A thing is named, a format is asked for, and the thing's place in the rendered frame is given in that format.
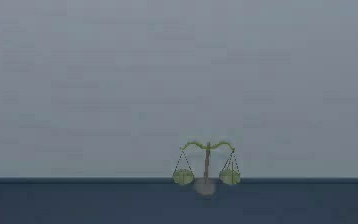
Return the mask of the green balance scale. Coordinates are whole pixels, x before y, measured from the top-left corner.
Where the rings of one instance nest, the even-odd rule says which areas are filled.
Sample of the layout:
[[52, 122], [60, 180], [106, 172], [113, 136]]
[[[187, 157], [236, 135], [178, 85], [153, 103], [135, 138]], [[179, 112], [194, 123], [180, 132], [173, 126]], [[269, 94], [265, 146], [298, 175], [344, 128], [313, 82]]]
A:
[[[201, 178], [196, 178], [191, 164], [187, 158], [186, 150], [195, 146], [205, 152], [204, 171]], [[207, 142], [202, 144], [198, 141], [189, 141], [180, 148], [180, 155], [172, 172], [172, 180], [175, 184], [185, 186], [192, 184], [194, 190], [202, 196], [211, 196], [216, 193], [217, 183], [210, 177], [211, 152], [226, 146], [230, 153], [219, 171], [218, 181], [225, 185], [237, 185], [241, 182], [241, 173], [239, 170], [237, 157], [235, 156], [236, 148], [227, 141], [219, 141], [215, 144]]]

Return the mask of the dark blue cabinet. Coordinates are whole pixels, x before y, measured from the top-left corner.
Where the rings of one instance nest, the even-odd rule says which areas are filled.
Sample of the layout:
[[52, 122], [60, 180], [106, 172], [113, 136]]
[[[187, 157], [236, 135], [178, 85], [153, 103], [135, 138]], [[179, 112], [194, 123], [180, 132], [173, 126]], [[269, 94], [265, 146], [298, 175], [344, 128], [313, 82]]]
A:
[[358, 179], [0, 178], [0, 224], [358, 224]]

